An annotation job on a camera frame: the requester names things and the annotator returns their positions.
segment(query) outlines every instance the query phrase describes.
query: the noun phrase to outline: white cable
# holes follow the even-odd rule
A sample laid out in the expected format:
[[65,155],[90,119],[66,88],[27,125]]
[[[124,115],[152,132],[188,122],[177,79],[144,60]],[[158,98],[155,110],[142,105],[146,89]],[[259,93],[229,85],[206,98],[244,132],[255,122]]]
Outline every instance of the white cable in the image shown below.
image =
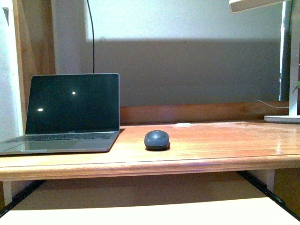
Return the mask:
[[256,102],[262,102],[262,103],[266,104],[267,106],[270,106],[270,107],[273,107],[273,108],[277,108],[277,109],[288,109],[289,108],[288,106],[277,107],[277,106],[269,105],[268,103],[265,103],[265,102],[263,102],[261,100],[257,100]]

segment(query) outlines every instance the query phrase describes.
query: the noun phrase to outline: laptop keyboard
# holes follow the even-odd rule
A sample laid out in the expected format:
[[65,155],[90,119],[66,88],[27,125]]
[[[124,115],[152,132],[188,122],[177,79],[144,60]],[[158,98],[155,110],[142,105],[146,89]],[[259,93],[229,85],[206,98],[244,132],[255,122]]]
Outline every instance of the laptop keyboard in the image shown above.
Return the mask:
[[27,141],[60,141],[60,140],[90,140],[109,139],[113,133],[66,134],[66,135],[33,135],[27,136]]

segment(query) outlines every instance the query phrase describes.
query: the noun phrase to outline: lamp base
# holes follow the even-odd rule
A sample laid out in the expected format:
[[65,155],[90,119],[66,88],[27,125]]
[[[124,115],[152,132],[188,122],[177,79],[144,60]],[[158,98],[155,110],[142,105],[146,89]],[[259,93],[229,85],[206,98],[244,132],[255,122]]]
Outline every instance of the lamp base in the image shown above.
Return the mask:
[[269,123],[300,124],[300,115],[299,116],[267,115],[267,116],[264,116],[264,121],[269,122]]

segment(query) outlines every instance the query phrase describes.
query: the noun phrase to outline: black cable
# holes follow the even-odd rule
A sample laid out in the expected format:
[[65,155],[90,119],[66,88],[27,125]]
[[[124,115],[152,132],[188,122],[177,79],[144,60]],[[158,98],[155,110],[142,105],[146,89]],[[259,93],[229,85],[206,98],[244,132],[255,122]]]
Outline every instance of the black cable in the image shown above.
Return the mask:
[[300,217],[294,213],[292,210],[290,210],[286,205],[285,202],[280,199],[276,194],[271,192],[267,189],[267,185],[262,183],[259,179],[257,179],[255,176],[253,176],[251,173],[247,171],[237,171],[239,175],[241,175],[243,178],[248,180],[254,187],[256,187],[258,190],[260,190],[262,193],[264,193],[267,197],[269,197],[271,200],[273,200],[277,205],[279,205],[281,208],[283,208],[285,211],[287,211],[289,214],[291,214],[295,219],[300,221]]
[[36,180],[29,184],[24,190],[20,193],[16,194],[13,198],[12,202],[5,206],[3,209],[0,210],[0,218],[4,216],[8,211],[14,208],[17,204],[19,204],[24,198],[30,195],[35,189],[37,189],[45,180]]
[[94,24],[93,24],[93,18],[92,13],[90,12],[90,3],[89,0],[86,0],[89,7],[89,13],[90,13],[90,22],[92,24],[92,33],[93,33],[93,73],[95,73],[95,35],[94,35]]

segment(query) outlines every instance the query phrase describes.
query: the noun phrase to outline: desk lamp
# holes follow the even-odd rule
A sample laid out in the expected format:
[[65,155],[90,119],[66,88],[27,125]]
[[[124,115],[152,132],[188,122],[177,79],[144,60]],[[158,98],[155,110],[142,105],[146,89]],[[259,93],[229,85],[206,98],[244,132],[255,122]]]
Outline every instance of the desk lamp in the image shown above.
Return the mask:
[[[231,12],[263,7],[280,3],[287,0],[229,0]],[[293,0],[291,15],[291,69],[290,69],[290,97],[289,97],[289,115],[266,115],[266,122],[274,123],[297,123],[300,124],[300,115],[297,114],[298,91],[293,89],[298,81],[299,74],[299,46],[300,46],[300,0]]]

